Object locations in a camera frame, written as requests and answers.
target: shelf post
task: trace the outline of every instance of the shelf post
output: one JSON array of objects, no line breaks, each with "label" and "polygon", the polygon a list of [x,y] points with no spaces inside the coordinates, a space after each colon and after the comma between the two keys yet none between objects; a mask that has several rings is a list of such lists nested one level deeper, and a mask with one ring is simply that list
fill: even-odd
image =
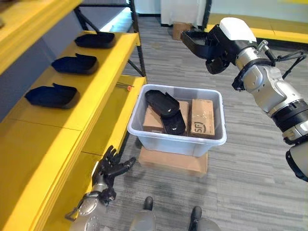
[{"label": "shelf post", "polygon": [[140,39],[138,17],[136,14],[135,3],[134,3],[134,0],[128,0],[128,3],[129,3],[130,11],[131,11],[131,19],[133,22],[134,32],[138,33],[139,35],[140,46],[137,46],[137,51],[138,51],[138,57],[139,57],[139,62],[141,66],[142,76],[145,77],[146,76],[145,65],[144,65],[143,53],[142,53],[142,48],[141,48],[141,39]]},{"label": "shelf post", "polygon": [[80,8],[79,8],[79,7],[76,7],[76,8],[74,9],[74,12],[75,12],[76,17],[77,17],[77,19],[78,19],[78,21],[79,21],[79,23],[80,23],[80,25],[81,25],[81,28],[82,28],[83,30],[89,30],[89,29],[88,29],[88,26],[87,26],[87,24],[86,24],[86,22],[85,22],[85,21],[83,20],[83,18],[80,16],[80,14],[81,14]]}]

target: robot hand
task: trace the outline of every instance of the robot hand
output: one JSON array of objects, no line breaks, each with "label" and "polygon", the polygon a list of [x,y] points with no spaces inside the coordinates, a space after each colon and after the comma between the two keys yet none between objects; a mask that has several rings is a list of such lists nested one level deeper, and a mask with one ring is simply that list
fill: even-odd
[{"label": "robot hand", "polygon": [[[203,38],[205,45],[194,43],[193,36]],[[308,182],[308,105],[285,77],[293,67],[305,59],[303,51],[277,58],[267,46],[259,45],[248,25],[238,18],[224,18],[208,33],[184,32],[184,44],[197,56],[206,59],[211,74],[224,71],[229,63],[240,70],[232,86],[251,93],[256,104],[282,131],[284,141],[294,145],[286,153],[286,160],[295,175]],[[276,62],[296,59],[284,75]]]},{"label": "robot hand", "polygon": [[113,189],[116,176],[122,175],[135,164],[136,158],[132,157],[124,163],[120,163],[121,156],[116,154],[116,149],[110,146],[102,160],[96,166],[92,175],[92,190],[86,193],[77,207],[65,215],[65,218],[73,221],[72,231],[98,231],[101,219],[106,213],[108,204],[115,200],[116,193]]}]

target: robotic finger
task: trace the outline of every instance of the robotic finger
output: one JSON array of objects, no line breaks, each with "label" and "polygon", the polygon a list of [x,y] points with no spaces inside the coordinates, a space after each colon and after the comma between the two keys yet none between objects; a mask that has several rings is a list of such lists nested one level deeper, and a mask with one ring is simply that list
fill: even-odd
[{"label": "robotic finger", "polygon": [[110,146],[102,160],[95,167],[92,175],[92,190],[86,193],[77,207],[65,215],[72,221],[71,231],[110,231],[103,225],[103,217],[109,203],[116,198],[113,189],[115,177],[126,173],[136,162],[133,157],[124,163],[119,163],[120,157],[116,149]]}]

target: cardboard base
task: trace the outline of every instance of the cardboard base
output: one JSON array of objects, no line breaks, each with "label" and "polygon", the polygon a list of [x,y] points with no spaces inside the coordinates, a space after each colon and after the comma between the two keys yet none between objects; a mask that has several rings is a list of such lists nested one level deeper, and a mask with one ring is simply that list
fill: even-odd
[{"label": "cardboard base", "polygon": [[141,148],[139,163],[145,167],[167,169],[190,176],[203,177],[207,172],[208,153],[201,157],[149,151]]}]

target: black cable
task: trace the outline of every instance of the black cable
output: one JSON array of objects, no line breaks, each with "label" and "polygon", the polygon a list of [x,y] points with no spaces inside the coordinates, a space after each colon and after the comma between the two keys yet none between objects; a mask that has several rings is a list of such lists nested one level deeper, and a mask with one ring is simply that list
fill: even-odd
[{"label": "black cable", "polygon": [[303,61],[304,59],[306,59],[306,55],[304,54],[303,50],[300,51],[295,51],[293,53],[287,54],[285,56],[281,56],[279,55],[277,57],[277,59],[275,60],[275,62],[282,62],[282,61],[287,61],[287,60],[291,60],[291,59],[297,59],[294,64],[284,73],[284,75],[282,76],[283,79],[285,79],[287,77],[288,74],[291,73],[292,69],[299,64],[301,61]]}]

